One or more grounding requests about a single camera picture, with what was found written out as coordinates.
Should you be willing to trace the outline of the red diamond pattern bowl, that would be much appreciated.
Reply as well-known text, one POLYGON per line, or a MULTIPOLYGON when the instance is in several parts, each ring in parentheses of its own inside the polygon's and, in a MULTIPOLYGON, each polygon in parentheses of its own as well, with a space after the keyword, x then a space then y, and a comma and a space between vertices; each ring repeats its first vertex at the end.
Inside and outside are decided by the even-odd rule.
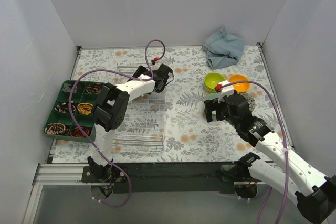
POLYGON ((249 104, 250 111, 253 111, 256 107, 256 102, 255 102, 254 98, 249 98, 248 99, 248 104, 249 104))

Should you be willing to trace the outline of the orange bowl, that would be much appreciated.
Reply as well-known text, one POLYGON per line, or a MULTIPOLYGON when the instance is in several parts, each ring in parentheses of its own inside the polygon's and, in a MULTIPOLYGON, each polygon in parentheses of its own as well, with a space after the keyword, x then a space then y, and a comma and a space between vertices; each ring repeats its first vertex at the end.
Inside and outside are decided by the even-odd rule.
POLYGON ((234 84, 234 89, 237 92, 246 92, 249 90, 250 83, 246 81, 248 81, 248 78, 242 74, 234 74, 229 77, 229 82, 238 82, 237 84, 234 84))

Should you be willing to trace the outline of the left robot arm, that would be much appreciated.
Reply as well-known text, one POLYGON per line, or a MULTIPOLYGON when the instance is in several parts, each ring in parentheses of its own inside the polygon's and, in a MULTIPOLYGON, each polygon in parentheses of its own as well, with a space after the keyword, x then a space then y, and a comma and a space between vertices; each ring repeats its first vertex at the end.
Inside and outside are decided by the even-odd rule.
POLYGON ((111 178, 110 148, 114 133, 126 116, 128 104, 145 94, 161 93, 172 76, 173 70, 165 64, 155 65, 154 70, 139 66, 126 82, 102 86, 92 110, 96 153, 88 157, 91 173, 98 181, 106 182, 111 178))

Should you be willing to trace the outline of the lime green bowl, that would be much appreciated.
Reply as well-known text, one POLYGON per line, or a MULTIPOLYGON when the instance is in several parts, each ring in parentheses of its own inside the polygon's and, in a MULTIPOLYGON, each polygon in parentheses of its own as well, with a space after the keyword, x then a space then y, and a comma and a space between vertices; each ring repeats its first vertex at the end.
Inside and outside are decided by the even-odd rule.
POLYGON ((225 77, 217 72, 208 73, 204 78, 204 87, 209 92, 215 92, 215 87, 222 81, 225 81, 225 77))
POLYGON ((204 87, 209 93, 216 93, 216 87, 225 80, 205 80, 204 87))

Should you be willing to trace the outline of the pale green bowl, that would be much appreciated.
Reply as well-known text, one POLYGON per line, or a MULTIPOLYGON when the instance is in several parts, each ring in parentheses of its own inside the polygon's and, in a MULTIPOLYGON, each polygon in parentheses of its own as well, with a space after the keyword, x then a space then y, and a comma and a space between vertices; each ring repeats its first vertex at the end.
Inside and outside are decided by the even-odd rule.
POLYGON ((218 97, 219 97, 219 93, 210 93, 208 94, 204 100, 209 100, 209 99, 213 99, 213 98, 217 98, 217 108, 216 108, 216 112, 219 109, 219 103, 218 103, 218 97))

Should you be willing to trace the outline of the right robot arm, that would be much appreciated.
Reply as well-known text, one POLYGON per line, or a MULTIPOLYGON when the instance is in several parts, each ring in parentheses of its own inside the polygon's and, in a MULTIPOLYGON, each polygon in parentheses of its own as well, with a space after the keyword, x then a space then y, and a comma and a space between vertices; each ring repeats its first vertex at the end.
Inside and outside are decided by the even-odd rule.
POLYGON ((208 122, 213 112, 218 121, 227 121, 238 136, 265 154, 279 167, 261 161, 254 154, 238 160, 238 176, 248 181, 262 180, 287 194, 299 212, 311 223, 323 223, 335 211, 335 177, 328 177, 308 164, 294 150, 284 148, 279 135, 263 119, 254 116, 240 94, 204 102, 208 122))

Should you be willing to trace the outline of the red floral pattern bowl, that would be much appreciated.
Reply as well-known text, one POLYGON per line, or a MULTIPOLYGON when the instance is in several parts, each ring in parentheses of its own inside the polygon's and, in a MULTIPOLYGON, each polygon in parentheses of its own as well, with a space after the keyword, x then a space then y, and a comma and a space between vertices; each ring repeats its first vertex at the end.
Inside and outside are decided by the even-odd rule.
POLYGON ((253 98, 249 93, 247 92, 238 92, 237 94, 243 96, 246 101, 248 101, 249 98, 253 98))

